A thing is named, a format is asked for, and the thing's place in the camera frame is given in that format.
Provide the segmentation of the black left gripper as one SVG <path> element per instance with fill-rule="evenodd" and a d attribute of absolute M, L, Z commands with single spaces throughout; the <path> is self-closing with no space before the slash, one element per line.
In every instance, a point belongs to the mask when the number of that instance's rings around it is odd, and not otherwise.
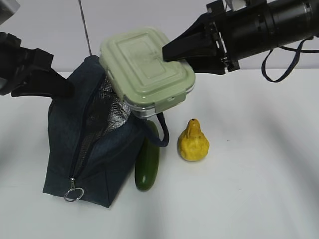
<path fill-rule="evenodd" d="M 21 39 L 0 33 L 0 94 L 12 97 L 65 97 L 74 86 L 51 68 L 53 55 L 39 48 L 21 47 Z"/>

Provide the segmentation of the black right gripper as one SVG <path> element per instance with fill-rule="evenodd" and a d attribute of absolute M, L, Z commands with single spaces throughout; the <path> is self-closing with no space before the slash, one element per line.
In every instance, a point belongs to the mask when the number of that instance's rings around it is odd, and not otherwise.
<path fill-rule="evenodd" d="M 166 62 L 186 59 L 195 73 L 224 75 L 240 69 L 231 55 L 226 29 L 227 7 L 222 0 L 206 5 L 202 14 L 183 34 L 162 48 Z"/>

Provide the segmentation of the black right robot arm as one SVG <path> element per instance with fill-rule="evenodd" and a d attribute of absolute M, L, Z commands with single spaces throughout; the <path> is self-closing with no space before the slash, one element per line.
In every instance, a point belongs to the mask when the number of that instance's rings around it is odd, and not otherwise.
<path fill-rule="evenodd" d="M 317 0 L 251 0 L 229 11 L 215 0 L 206 8 L 162 48 L 164 61 L 184 60 L 195 73 L 223 75 L 238 70 L 241 59 L 319 34 Z"/>

